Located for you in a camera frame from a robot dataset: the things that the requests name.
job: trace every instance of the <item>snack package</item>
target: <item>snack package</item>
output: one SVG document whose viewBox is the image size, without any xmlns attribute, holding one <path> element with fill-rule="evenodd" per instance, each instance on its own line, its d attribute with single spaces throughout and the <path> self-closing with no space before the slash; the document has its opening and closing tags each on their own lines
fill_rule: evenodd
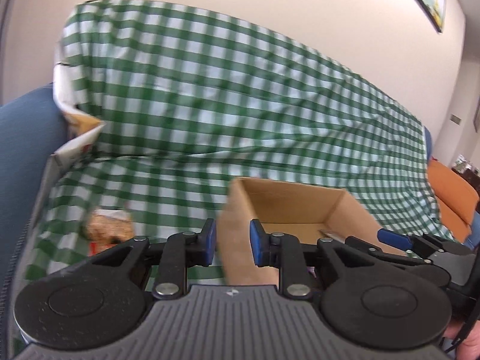
<svg viewBox="0 0 480 360">
<path fill-rule="evenodd" d="M 78 104 L 85 101 L 85 91 L 76 91 L 70 77 L 71 67 L 63 58 L 61 48 L 57 49 L 57 63 L 53 69 L 53 99 L 69 124 L 70 139 L 58 148 L 47 160 L 40 189 L 32 212 L 29 234 L 41 218 L 45 201 L 57 181 L 68 172 L 71 165 L 91 150 L 105 126 L 105 122 L 80 109 Z"/>
<path fill-rule="evenodd" d="M 126 210 L 92 211 L 86 225 L 90 255 L 94 255 L 134 237 L 134 224 Z"/>
</svg>

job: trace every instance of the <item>orange chair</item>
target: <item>orange chair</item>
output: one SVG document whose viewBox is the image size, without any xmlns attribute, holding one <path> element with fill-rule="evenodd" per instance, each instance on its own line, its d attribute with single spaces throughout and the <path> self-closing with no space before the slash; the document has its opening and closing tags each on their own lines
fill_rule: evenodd
<svg viewBox="0 0 480 360">
<path fill-rule="evenodd" d="M 428 180 L 440 206 L 440 219 L 460 242 L 471 234 L 470 225 L 479 201 L 476 190 L 438 161 L 428 164 Z"/>
</svg>

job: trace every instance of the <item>circular black pad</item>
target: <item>circular black pad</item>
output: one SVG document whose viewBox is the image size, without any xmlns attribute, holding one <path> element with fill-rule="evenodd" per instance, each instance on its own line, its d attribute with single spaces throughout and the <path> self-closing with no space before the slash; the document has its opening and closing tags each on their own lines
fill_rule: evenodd
<svg viewBox="0 0 480 360">
<path fill-rule="evenodd" d="M 381 265 L 344 270 L 322 295 L 326 321 L 344 338 L 372 349 L 435 343 L 451 318 L 448 297 L 423 278 Z"/>
<path fill-rule="evenodd" d="M 88 283 L 60 288 L 49 298 L 50 308 L 65 317 L 81 317 L 103 305 L 103 292 Z"/>
<path fill-rule="evenodd" d="M 366 290 L 361 301 L 363 306 L 379 317 L 405 317 L 417 308 L 417 298 L 406 289 L 396 286 L 378 286 Z"/>
<path fill-rule="evenodd" d="M 58 350 L 100 347 L 124 337 L 140 321 L 146 302 L 127 277 L 107 266 L 51 275 L 18 295 L 15 320 L 29 340 Z"/>
</svg>

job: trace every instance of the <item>metal bolt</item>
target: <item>metal bolt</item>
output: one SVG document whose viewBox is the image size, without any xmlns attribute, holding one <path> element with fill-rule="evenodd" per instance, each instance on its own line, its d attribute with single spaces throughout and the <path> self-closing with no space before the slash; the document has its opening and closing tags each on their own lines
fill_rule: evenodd
<svg viewBox="0 0 480 360">
<path fill-rule="evenodd" d="M 155 287 L 155 292 L 159 295 L 174 295 L 180 291 L 179 286 L 173 283 L 160 283 Z"/>
<path fill-rule="evenodd" d="M 193 244 L 197 240 L 197 233 L 194 233 L 193 231 L 184 231 L 182 234 L 185 237 L 185 243 L 187 245 Z"/>
<path fill-rule="evenodd" d="M 306 296 L 310 292 L 310 287 L 304 284 L 291 284 L 286 291 L 292 296 Z"/>
<path fill-rule="evenodd" d="M 284 236 L 285 234 L 283 233 L 272 233 L 270 235 L 270 243 L 272 245 L 280 245 L 280 242 L 281 242 L 281 238 Z"/>
</svg>

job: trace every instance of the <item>white wall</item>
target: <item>white wall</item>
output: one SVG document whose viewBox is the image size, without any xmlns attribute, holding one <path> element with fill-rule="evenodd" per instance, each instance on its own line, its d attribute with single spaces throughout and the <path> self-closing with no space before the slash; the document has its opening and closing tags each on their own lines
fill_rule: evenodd
<svg viewBox="0 0 480 360">
<path fill-rule="evenodd" d="M 480 137 L 473 126 L 479 96 L 480 61 L 465 55 L 460 64 L 447 117 L 433 149 L 433 156 L 446 166 L 450 166 L 460 154 L 472 160 L 473 149 Z M 450 114 L 462 119 L 460 125 L 450 120 Z"/>
<path fill-rule="evenodd" d="M 54 42 L 76 3 L 16 0 L 7 36 L 3 98 L 51 81 Z M 163 0 L 249 20 L 312 46 L 405 105 L 435 138 L 463 47 L 465 17 L 446 0 L 443 33 L 416 0 Z"/>
<path fill-rule="evenodd" d="M 477 94 L 477 101 L 480 101 L 480 60 L 477 61 L 477 80 L 476 80 L 476 94 Z M 477 139 L 474 144 L 472 154 L 470 155 L 470 161 L 474 166 L 480 169 L 480 132 L 477 134 Z"/>
</svg>

